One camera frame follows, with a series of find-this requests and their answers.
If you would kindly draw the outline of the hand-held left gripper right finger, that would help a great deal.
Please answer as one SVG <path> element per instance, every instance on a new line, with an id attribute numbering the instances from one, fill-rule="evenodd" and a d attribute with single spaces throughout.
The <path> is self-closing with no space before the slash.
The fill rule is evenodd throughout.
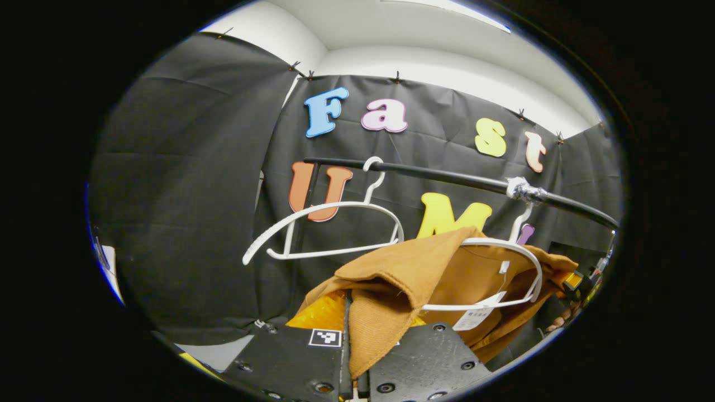
<path id="1" fill-rule="evenodd" d="M 369 400 L 436 400 L 477 386 L 490 374 L 449 324 L 410 327 L 369 369 Z"/>

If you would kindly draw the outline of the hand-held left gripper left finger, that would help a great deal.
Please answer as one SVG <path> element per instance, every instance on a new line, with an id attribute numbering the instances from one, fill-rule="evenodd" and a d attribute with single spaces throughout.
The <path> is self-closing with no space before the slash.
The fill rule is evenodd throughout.
<path id="1" fill-rule="evenodd" d="M 232 386 L 270 401 L 345 401 L 352 397 L 348 370 L 350 293 L 321 297 L 290 326 L 265 325 L 222 374 Z"/>

